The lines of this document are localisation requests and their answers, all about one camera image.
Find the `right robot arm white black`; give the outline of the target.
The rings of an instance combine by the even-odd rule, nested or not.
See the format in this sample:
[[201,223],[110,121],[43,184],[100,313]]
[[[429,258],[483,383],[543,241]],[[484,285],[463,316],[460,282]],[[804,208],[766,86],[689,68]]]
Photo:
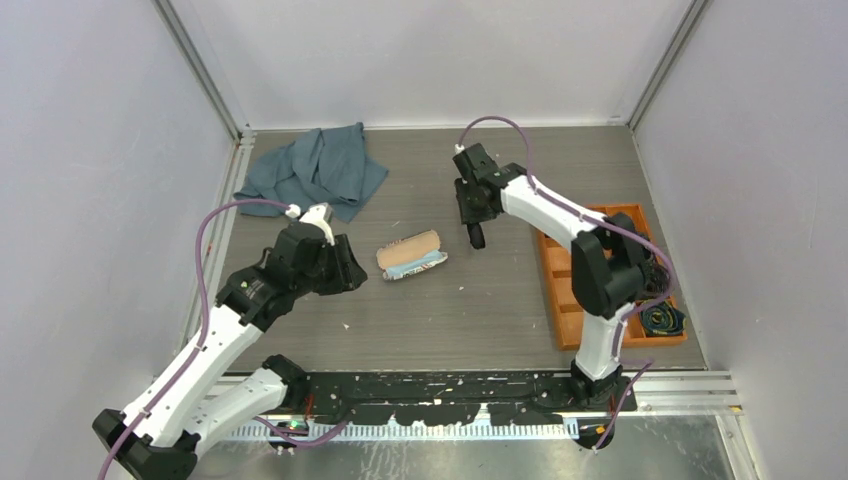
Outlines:
[[605,216],[544,186],[516,164],[498,165],[481,144],[456,146],[454,182],[460,220],[475,249],[486,245],[483,223],[502,214],[527,222],[564,247],[571,289],[584,313],[571,387],[574,403],[596,410],[611,395],[621,365],[623,323],[645,289],[644,239],[622,215]]

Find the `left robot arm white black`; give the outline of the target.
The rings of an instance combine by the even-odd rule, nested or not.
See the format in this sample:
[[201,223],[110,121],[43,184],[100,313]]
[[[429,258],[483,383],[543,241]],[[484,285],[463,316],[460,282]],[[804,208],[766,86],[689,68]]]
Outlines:
[[269,410],[296,413],[310,396],[304,370],[276,354],[205,403],[230,365],[298,299],[354,291],[366,279],[347,235],[307,222],[289,224],[258,262],[230,275],[205,323],[148,390],[95,418],[96,435],[136,479],[188,478],[234,429]]

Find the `crumpled grey-blue cloth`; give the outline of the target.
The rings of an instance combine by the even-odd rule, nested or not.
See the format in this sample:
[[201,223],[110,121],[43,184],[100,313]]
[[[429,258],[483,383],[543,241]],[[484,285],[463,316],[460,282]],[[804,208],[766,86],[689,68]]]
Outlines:
[[233,198],[271,200],[301,210],[326,202],[335,218],[349,223],[387,176],[388,169],[367,153],[361,123],[312,129],[260,155]]

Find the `black sunglasses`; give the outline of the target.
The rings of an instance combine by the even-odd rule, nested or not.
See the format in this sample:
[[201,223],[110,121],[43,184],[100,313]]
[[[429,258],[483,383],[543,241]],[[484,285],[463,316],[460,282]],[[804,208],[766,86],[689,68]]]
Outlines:
[[467,225],[467,233],[470,245],[473,249],[480,250],[486,247],[483,229],[479,223],[469,223]]

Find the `patterned glasses case tan lining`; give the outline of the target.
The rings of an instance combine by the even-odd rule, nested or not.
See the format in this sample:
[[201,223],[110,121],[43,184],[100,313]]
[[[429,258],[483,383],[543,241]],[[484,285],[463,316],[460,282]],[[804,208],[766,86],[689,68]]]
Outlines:
[[441,250],[441,239],[438,233],[435,230],[426,230],[416,235],[396,240],[378,249],[376,260],[382,271],[383,279],[390,281],[384,277],[384,272],[388,267],[419,259],[433,250],[443,252],[446,256],[444,262],[448,260],[448,254]]

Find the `light blue cleaning cloth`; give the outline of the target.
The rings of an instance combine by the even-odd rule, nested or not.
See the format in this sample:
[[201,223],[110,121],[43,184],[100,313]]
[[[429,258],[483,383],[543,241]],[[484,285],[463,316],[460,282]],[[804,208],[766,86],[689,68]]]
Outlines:
[[403,279],[407,276],[421,273],[422,271],[438,265],[445,260],[446,256],[443,252],[433,250],[426,253],[419,259],[388,267],[384,272],[384,277],[386,280],[390,281]]

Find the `orange compartment tray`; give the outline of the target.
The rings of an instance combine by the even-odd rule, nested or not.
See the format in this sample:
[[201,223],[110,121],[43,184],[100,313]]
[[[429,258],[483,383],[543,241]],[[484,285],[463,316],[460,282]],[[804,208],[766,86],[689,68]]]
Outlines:
[[[536,230],[535,236],[553,338],[560,350],[577,350],[582,339],[584,314],[572,292],[570,253],[541,230]],[[644,328],[643,317],[648,317],[648,314],[628,319],[623,348],[672,347],[683,344],[688,338],[685,330],[676,335],[655,334]]]

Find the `blue yellow rolled belt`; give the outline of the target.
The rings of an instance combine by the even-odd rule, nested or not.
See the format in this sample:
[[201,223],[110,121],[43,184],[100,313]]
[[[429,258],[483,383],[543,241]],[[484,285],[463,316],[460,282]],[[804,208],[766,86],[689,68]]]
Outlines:
[[645,309],[639,319],[647,337],[681,336],[685,330],[686,314],[668,301]]

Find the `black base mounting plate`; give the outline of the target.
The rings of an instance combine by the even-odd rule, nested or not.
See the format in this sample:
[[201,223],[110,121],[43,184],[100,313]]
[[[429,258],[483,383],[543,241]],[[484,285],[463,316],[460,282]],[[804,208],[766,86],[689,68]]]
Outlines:
[[330,425],[468,425],[482,414],[494,426],[552,425],[570,413],[607,417],[618,402],[634,410],[629,382],[620,375],[595,388],[567,371],[311,372],[271,411]]

